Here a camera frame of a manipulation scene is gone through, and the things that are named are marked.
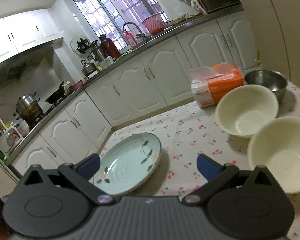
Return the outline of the black wok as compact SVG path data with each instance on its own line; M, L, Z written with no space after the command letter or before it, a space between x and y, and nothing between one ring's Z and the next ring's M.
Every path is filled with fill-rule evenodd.
M61 82L61 84L59 85L58 89L53 92L46 100L45 102L51 104L51 105L55 105L57 103L57 101L59 99L61 99L64 94L65 94L65 90L64 90L64 81Z

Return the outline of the sink faucet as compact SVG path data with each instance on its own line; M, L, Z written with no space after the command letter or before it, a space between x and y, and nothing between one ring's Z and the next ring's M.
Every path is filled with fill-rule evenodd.
M140 29L140 27L134 22L126 22L122 26L122 30L126 31L127 28L132 31L132 34L136 38L138 43L148 41L147 35Z

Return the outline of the orange tissue pack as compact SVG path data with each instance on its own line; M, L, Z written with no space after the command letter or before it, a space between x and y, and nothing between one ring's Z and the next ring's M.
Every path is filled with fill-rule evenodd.
M191 92L200 108L216 105L225 94L244 84L241 70L222 62L189 71Z

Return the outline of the kitchen window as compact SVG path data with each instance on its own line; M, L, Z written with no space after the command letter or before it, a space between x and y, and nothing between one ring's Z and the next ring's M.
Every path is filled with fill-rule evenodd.
M71 15L90 40L97 40L102 34L111 38L119 51L125 51L130 44L126 41L122 26L126 22L136 23L147 35L149 31L142 21L159 14L164 23L169 18L158 0L63 0Z

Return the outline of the steel kettle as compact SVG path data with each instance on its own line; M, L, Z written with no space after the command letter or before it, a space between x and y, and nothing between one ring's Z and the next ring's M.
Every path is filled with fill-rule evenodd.
M89 76L92 72L97 70L97 67L94 63L87 62L86 60L81 60L82 67L82 73L85 76Z

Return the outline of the steel thermos jug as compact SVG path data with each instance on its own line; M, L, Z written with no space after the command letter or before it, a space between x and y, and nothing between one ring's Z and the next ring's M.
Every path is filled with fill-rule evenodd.
M102 49L98 45L98 40L94 40L90 43L90 54L93 57L94 61L102 62L105 60L104 54L102 52Z

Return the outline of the steel steamer pot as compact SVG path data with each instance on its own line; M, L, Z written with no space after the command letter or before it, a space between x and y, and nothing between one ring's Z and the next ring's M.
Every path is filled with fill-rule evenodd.
M43 114L43 110L39 105L40 99L36 99L37 92L26 93L20 96L15 105L14 117L22 118L27 123L33 123Z

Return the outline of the white utensil holder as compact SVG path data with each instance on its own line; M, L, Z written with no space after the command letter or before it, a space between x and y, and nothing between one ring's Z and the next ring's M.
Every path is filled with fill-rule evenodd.
M14 149L23 141L24 137L16 127L7 127L0 118L0 152L7 159Z

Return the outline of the white upper cabinets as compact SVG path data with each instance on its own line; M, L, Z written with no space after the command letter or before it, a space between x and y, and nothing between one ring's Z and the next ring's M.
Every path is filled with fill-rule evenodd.
M30 48L63 36L46 9L0 19L0 63Z

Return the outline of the white lower cabinets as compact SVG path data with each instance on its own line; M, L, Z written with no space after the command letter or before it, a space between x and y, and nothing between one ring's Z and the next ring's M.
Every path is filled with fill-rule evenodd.
M242 10L228 8L170 29L93 76L55 107L5 161L20 175L29 165L54 168L101 149L112 129L193 98L190 70L220 62L242 71L256 46Z

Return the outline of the green floral plate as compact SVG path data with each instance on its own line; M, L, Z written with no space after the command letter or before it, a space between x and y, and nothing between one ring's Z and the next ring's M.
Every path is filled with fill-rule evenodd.
M161 141L152 133L139 133L123 139L101 157L94 185L114 197L130 193L152 175L161 152Z

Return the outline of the range hood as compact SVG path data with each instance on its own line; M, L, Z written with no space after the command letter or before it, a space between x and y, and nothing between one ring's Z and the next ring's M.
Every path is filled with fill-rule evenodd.
M2 61L0 63L0 90L38 67L53 44L53 41L45 42Z

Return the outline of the red plastic basket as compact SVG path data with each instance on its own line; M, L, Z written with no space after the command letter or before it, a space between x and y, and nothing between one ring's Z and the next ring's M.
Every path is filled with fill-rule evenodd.
M142 21L151 35L155 35L164 30L164 24L159 14L153 14Z

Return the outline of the stainless steel bowl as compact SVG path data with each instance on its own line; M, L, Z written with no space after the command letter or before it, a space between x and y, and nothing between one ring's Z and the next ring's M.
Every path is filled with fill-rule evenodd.
M248 72L244 80L247 85L260 85L270 89L279 102L285 96L288 85L287 79L280 72L265 69Z

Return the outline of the dark red thermos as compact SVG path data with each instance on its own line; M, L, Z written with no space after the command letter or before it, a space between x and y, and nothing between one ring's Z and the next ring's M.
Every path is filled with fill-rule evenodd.
M118 59L121 56L121 53L115 46L114 42L108 38L106 34L100 35L99 39L100 48L104 54L111 56L113 59Z

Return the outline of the cherry print tablecloth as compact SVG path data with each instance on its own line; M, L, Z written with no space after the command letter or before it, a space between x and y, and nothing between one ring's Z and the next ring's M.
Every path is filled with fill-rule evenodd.
M99 153L105 155L114 145L133 134L149 132L162 144L163 154L151 178L132 195L178 195L180 199L206 183L197 171L198 154L209 155L220 164L232 163L249 170L247 146L249 139L232 137L219 128L215 107L201 109L196 102L129 125L109 135ZM289 83L280 103L279 117L300 117L300 88ZM300 193L288 195L295 209L289 239L300 239Z

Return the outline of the white refrigerator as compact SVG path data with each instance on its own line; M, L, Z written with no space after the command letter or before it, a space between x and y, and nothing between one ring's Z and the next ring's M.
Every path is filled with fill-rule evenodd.
M300 0L240 0L264 68L300 88Z

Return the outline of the pink small basin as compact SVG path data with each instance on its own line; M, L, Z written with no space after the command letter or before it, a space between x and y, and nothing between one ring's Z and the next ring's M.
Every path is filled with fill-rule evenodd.
M70 90L72 92L74 92L75 90L79 89L80 87L82 87L83 85L83 80L79 80L77 83L75 83L74 85L70 86Z

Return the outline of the cream bowl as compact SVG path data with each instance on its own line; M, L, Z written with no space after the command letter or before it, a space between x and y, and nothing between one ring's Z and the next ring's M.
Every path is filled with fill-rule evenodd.
M300 118L286 116L263 126L247 149L251 169L268 168L287 194L300 192Z
M260 85L243 85L228 92L216 106L218 126L231 135L250 138L279 112L275 94Z

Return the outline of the pink dish soap bottle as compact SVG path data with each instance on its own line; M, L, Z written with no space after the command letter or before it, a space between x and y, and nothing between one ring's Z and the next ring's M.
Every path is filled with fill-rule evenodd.
M138 45L137 39L134 37L134 35L130 31L127 31L126 29L124 29L123 32L125 35L125 39L130 44L131 47Z

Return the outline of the white cabinets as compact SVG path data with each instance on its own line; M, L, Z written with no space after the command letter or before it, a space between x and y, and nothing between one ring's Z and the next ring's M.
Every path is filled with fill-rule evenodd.
M63 36L46 9L0 19L0 63L30 48Z
M220 62L242 71L256 46L242 10L228 8L170 29L93 76L55 107L5 161L20 175L29 165L54 168L101 149L112 129L193 98L190 70Z

